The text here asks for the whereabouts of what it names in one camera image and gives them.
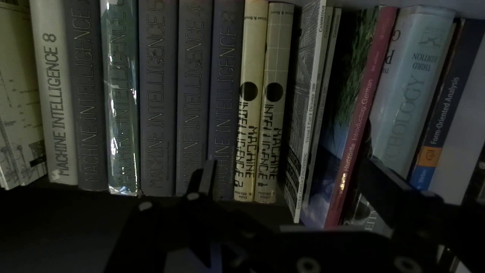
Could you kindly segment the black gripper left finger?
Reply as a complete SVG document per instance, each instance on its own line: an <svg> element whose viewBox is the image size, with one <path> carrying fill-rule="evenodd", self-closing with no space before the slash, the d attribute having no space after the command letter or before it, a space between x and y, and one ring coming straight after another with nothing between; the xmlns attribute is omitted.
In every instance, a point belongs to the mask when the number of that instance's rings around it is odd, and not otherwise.
<svg viewBox="0 0 485 273"><path fill-rule="evenodd" d="M212 195L215 168L217 168L215 159L208 159L203 168L197 168L191 174L188 193L200 192L205 195Z"/></svg>

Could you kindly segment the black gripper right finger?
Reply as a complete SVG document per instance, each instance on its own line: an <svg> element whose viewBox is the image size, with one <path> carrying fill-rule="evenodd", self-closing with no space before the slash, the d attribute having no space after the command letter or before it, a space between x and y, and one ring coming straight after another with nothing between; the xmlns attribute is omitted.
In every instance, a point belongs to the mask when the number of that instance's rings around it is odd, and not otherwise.
<svg viewBox="0 0 485 273"><path fill-rule="evenodd" d="M420 193L397 172L376 157L358 163L358 186L384 221L394 227L418 199Z"/></svg>

